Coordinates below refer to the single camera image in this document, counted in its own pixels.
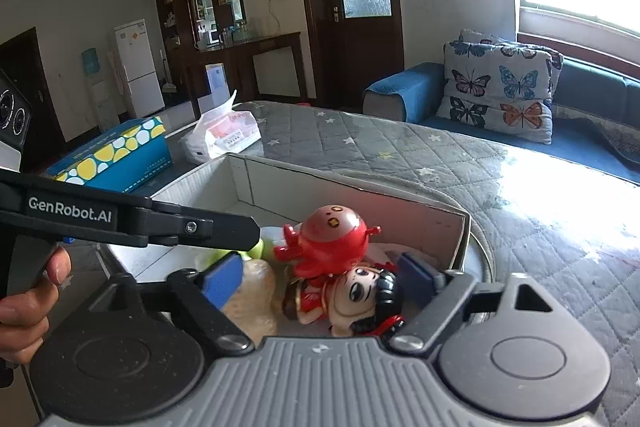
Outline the person's left hand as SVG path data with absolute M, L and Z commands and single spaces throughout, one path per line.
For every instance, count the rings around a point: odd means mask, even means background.
M 43 343 L 49 329 L 48 314 L 58 302 L 58 288 L 72 271 L 70 255 L 55 249 L 49 259 L 46 274 L 39 283 L 23 294 L 1 300 L 1 358 L 12 364 L 27 364 Z

